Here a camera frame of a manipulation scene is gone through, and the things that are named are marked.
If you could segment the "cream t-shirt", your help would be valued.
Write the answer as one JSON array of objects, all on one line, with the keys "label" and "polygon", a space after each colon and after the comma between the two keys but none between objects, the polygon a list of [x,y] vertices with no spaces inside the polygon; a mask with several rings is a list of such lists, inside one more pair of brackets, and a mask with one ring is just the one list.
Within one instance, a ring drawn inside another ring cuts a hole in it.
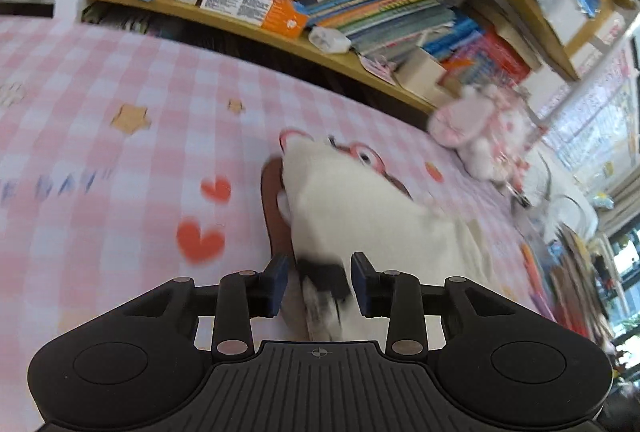
[{"label": "cream t-shirt", "polygon": [[296,130],[282,132],[280,146],[296,259],[283,319],[295,337],[385,343],[386,319],[362,316],[355,299],[356,252],[376,270],[400,270],[427,285],[462,276],[495,287],[480,224],[413,200],[372,149],[350,150]]}]

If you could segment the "orange marker pen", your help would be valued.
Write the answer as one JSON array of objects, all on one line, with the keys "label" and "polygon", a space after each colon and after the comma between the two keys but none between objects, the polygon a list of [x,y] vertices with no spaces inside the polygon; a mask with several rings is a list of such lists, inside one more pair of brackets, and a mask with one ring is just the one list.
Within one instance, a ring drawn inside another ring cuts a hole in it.
[{"label": "orange marker pen", "polygon": [[544,300],[544,284],[542,283],[535,256],[528,244],[521,244],[521,254],[532,293]]}]

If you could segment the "pink checkered tablecloth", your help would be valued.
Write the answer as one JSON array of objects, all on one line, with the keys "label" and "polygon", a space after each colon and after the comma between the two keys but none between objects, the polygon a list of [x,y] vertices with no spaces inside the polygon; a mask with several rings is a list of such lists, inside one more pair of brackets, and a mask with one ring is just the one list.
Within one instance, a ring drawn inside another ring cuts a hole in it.
[{"label": "pink checkered tablecloth", "polygon": [[499,289],[530,287],[509,204],[426,133],[323,88],[150,36],[1,21],[1,426],[33,431],[26,371],[49,340],[166,280],[268,258],[259,178],[295,128],[360,143],[414,199],[487,239]]}]

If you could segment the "pink white plush toy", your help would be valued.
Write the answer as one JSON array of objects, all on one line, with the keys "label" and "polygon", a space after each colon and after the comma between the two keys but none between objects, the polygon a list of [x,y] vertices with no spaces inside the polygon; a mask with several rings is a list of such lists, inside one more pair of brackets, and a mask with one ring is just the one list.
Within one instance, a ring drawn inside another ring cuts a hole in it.
[{"label": "pink white plush toy", "polygon": [[472,178],[519,188],[532,127],[517,92],[494,84],[465,85],[459,98],[431,115],[427,133],[456,152]]}]

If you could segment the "cream square pen holder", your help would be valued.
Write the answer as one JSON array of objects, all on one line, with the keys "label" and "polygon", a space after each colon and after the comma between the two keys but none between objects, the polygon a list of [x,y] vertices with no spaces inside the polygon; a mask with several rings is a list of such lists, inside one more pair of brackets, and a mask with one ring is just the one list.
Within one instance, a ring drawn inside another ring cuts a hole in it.
[{"label": "cream square pen holder", "polygon": [[445,68],[423,48],[415,48],[395,70],[394,77],[406,91],[439,105],[450,99],[450,95],[439,81],[446,74]]}]

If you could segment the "white charger block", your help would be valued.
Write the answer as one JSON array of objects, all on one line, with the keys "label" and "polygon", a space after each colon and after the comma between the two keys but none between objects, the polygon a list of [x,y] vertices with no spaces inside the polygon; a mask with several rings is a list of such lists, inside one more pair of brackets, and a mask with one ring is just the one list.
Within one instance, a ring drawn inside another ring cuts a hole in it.
[{"label": "white charger block", "polygon": [[314,26],[308,34],[309,43],[324,54],[346,54],[352,41],[340,30]]}]

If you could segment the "lying white orange toothpaste box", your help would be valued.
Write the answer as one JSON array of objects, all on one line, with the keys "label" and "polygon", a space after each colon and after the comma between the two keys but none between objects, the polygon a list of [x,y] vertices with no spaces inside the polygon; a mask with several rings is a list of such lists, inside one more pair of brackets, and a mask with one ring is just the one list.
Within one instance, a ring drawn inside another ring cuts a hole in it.
[{"label": "lying white orange toothpaste box", "polygon": [[291,0],[202,0],[201,9],[290,39],[298,38],[308,22],[303,7]]}]

